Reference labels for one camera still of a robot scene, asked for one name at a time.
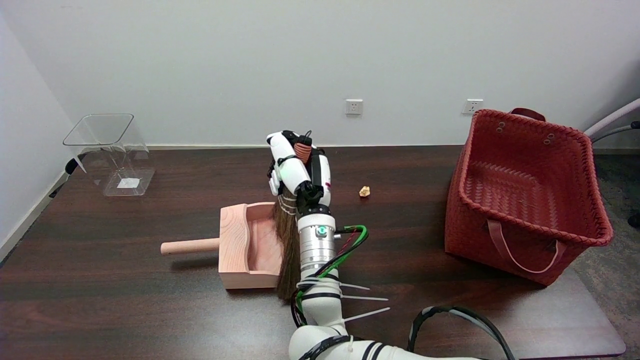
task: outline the broom bristles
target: broom bristles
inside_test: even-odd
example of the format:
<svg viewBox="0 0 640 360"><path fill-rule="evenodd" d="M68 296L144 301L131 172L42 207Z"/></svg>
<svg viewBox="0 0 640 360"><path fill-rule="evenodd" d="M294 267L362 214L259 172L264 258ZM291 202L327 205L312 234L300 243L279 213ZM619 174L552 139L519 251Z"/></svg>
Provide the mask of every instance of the broom bristles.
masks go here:
<svg viewBox="0 0 640 360"><path fill-rule="evenodd" d="M289 301L300 281L300 235L296 215L286 212L280 204L282 201L285 205L295 206L295 201L287 201L285 198L294 199L294 195L288 189L283 191L281 198L273 204L273 220L283 248L276 291L280 299Z"/></svg>

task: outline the dark wooden table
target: dark wooden table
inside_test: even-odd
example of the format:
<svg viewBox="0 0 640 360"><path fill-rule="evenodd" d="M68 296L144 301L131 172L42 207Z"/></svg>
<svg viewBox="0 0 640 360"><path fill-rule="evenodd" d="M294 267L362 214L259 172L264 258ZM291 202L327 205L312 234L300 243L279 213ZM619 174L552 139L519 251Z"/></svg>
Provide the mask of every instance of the dark wooden table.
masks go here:
<svg viewBox="0 0 640 360"><path fill-rule="evenodd" d="M327 151L338 225L370 237L340 268L391 310L351 333L405 347L426 306L468 306L520 358L615 356L625 349L573 270L539 286L444 253L445 198L459 147ZM220 208L273 200L267 149L155 151L142 197L103 197L76 171L0 269L2 359L286 359L294 331L272 291L225 291L216 256L163 258L164 241L218 235ZM360 200L363 185L372 195ZM381 307L344 300L344 315ZM427 356L503 358L468 322L438 315Z"/></svg>

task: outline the basket handle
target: basket handle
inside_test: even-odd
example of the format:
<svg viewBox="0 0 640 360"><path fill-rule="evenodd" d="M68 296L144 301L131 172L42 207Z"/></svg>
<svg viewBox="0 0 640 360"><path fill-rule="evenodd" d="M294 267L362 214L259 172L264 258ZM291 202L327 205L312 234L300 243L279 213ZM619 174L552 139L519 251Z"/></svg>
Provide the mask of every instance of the basket handle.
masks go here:
<svg viewBox="0 0 640 360"><path fill-rule="evenodd" d="M490 220L490 219L487 219L486 222L489 225L489 235L491 236L491 240L493 241L495 248L498 250L498 253L500 253L500 256L504 260L506 260L508 263L510 263L512 266L521 268L526 272L530 272L532 274L542 274L543 272L546 272L547 270L551 269L555 264L557 264L558 261L560 261L560 259L562 258L562 254L566 250L566 245L563 242L556 240L556 254L554 255L554 258L551 260L549 265L547 265L547 267L542 270L538 270L538 271L529 270L526 267L520 265L516 261L516 259L513 258L513 255L511 255L511 251L507 246L507 241L504 239L504 236L502 235L502 224L500 224L499 221Z"/></svg>
<svg viewBox="0 0 640 360"><path fill-rule="evenodd" d="M526 117L530 117L534 120L540 120L540 121L544 121L546 122L546 118L544 115L542 115L541 113L538 113L537 111L533 111L531 109L527 109L527 108L515 108L513 110L511 110L510 114L514 114L514 115L522 115L522 116L526 116Z"/></svg>

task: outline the green cable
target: green cable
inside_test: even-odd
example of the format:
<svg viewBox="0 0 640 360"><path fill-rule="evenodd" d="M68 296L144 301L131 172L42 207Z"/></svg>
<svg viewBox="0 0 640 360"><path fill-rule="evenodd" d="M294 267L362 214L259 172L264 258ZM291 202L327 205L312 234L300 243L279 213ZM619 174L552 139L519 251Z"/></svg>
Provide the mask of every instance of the green cable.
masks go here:
<svg viewBox="0 0 640 360"><path fill-rule="evenodd" d="M351 229L362 230L362 232L360 233L360 236L358 236L356 241L353 243L352 247L360 244L364 240L364 238L366 238L367 236L367 227L364 225L351 225L351 226L345 226L344 228L345 230L351 230ZM337 268L340 264L342 264L345 260L347 260L347 258L350 255L351 253L347 253L343 255L340 259L336 260L336 262L334 262L331 266L329 266L321 274L319 274L317 278L322 279L323 277L327 276L327 274L329 274L333 269ZM302 311L302 295L303 295L302 291L298 291L298 294L296 295L296 303L298 304L300 311Z"/></svg>

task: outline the broom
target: broom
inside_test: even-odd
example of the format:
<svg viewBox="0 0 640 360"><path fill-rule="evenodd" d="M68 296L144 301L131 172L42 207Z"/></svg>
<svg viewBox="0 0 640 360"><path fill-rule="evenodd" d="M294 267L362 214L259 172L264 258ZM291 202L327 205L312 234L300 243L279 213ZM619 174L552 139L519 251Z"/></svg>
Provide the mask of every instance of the broom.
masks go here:
<svg viewBox="0 0 640 360"><path fill-rule="evenodd" d="M311 146L303 143L295 143L294 151L296 157L304 164L309 161ZM278 201L273 205L273 220L275 222L276 234L282 242L282 264L280 265L280 277L276 291L278 297L284 301L289 301L291 294L296 291L300 281L300 234L298 234L298 223L296 221L296 196L287 187Z"/></svg>

